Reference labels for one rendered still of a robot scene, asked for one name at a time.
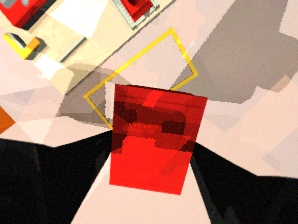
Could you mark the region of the red hollow shell with corner bosses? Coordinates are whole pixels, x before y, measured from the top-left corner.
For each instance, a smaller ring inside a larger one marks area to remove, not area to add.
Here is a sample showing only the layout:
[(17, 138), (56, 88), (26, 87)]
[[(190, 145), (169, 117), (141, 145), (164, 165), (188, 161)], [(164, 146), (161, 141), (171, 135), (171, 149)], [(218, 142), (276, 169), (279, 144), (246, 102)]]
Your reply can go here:
[(207, 100), (115, 84), (109, 185), (181, 195)]

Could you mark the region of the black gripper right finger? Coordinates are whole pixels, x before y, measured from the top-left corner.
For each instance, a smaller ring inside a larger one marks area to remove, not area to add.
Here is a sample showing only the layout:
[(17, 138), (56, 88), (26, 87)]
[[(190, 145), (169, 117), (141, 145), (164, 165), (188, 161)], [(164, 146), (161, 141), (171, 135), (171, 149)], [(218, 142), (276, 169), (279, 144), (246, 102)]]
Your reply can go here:
[(197, 142), (190, 165), (211, 224), (272, 224), (298, 202), (298, 178), (256, 176)]

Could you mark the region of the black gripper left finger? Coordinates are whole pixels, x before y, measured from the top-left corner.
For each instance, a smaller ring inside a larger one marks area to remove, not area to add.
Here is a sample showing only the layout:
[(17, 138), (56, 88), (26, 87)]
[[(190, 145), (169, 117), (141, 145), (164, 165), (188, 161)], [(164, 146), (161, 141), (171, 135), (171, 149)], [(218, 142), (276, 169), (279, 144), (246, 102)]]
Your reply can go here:
[(111, 145), (112, 130), (56, 147), (0, 138), (0, 174), (33, 181), (41, 224), (71, 224)]

